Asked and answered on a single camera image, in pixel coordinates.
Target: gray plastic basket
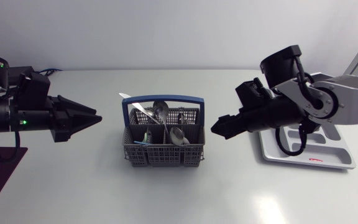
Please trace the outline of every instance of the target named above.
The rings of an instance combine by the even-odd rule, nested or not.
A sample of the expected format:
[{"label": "gray plastic basket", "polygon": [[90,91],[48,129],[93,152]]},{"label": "gray plastic basket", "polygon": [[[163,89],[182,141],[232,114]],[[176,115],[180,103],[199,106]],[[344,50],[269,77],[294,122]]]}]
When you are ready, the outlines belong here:
[{"label": "gray plastic basket", "polygon": [[[170,95],[170,98],[165,99],[165,101],[175,100],[172,100],[172,95]],[[150,122],[150,119],[145,114],[136,108],[132,109],[128,116],[128,125],[125,127],[123,137],[125,159],[129,160],[129,162],[131,162],[132,166],[134,167],[146,167],[148,165],[154,167],[177,167],[180,165],[185,167],[198,167],[200,165],[200,161],[204,159],[203,146],[205,145],[205,134],[203,126],[204,113],[201,113],[200,109],[169,109],[167,118],[168,130],[174,126],[182,129],[186,138],[191,143],[182,146],[167,144],[168,136],[165,134],[164,125],[155,124],[152,121]],[[178,124],[178,115],[180,113],[185,115],[185,119],[187,120],[186,124]],[[152,139],[152,144],[134,144],[134,141],[143,140],[144,133],[146,131],[148,131],[148,140],[149,138]]]}]

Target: cutlery basket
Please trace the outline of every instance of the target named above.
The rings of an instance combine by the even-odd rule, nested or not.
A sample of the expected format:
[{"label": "cutlery basket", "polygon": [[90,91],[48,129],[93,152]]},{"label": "cutlery basket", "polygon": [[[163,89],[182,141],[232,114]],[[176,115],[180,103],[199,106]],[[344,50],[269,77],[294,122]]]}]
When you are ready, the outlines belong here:
[{"label": "cutlery basket", "polygon": [[[190,144],[176,146],[170,144],[170,136],[167,136],[164,125],[154,123],[146,114],[136,108],[128,112],[128,105],[147,101],[163,100],[169,105],[169,101],[199,104],[199,108],[169,108],[167,117],[168,131],[176,126],[185,133]],[[193,96],[181,95],[149,95],[123,99],[122,112],[124,115],[124,153],[125,159],[134,167],[198,167],[204,159],[203,147],[205,145],[204,133],[204,99]],[[181,124],[178,117],[183,114],[185,124]],[[141,142],[147,132],[149,145],[135,144]]]}]

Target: white table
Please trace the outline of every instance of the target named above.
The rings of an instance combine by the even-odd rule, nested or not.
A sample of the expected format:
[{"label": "white table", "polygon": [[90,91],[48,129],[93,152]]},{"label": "white table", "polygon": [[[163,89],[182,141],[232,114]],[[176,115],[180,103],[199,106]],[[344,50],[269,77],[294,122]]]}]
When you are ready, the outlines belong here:
[{"label": "white table", "polygon": [[[0,223],[358,223],[358,126],[340,128],[356,160],[337,170],[263,160],[257,133],[211,133],[237,114],[235,87],[256,70],[59,72],[60,94],[103,117],[68,142],[23,132],[29,151],[0,193]],[[205,160],[199,168],[133,168],[124,160],[118,95],[176,94],[205,100]],[[0,146],[13,146],[12,133]]]}]

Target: spoon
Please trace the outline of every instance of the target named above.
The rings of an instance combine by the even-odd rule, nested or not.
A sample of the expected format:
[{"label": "spoon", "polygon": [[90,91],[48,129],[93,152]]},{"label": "spoon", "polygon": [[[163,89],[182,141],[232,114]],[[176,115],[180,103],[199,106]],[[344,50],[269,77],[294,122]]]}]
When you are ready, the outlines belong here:
[{"label": "spoon", "polygon": [[[129,96],[128,94],[125,93],[119,93],[124,99],[126,98],[130,98],[131,96]],[[153,111],[149,111],[146,110],[145,108],[143,108],[142,105],[140,105],[140,103],[133,103],[132,105],[134,105],[138,110],[140,110],[143,114],[146,114],[149,118],[151,118],[156,124],[160,124],[158,121],[156,121],[154,119],[154,113]]]},{"label": "spoon", "polygon": [[171,142],[176,146],[181,146],[182,144],[189,144],[189,140],[185,138],[185,135],[178,127],[172,127],[170,131]]},{"label": "spoon", "polygon": [[155,101],[153,103],[153,110],[154,110],[154,113],[162,120],[162,123],[164,124],[165,131],[167,132],[167,135],[169,135],[169,132],[167,129],[167,118],[168,118],[169,107],[168,107],[167,103],[162,100]]}]

